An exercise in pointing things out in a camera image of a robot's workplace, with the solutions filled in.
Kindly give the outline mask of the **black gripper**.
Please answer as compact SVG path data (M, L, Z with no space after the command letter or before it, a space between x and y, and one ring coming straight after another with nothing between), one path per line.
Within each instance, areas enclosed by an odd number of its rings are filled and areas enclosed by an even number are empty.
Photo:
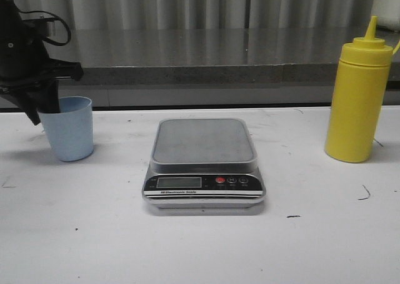
M5 99L25 112L33 125L42 113L59 113L59 78L79 81L84 72L79 62L52 59L44 43L65 46L71 41L71 30L59 16L45 12L48 18L22 19L14 0L1 0L1 89L11 91ZM49 38L47 24L59 21L65 28L65 42Z

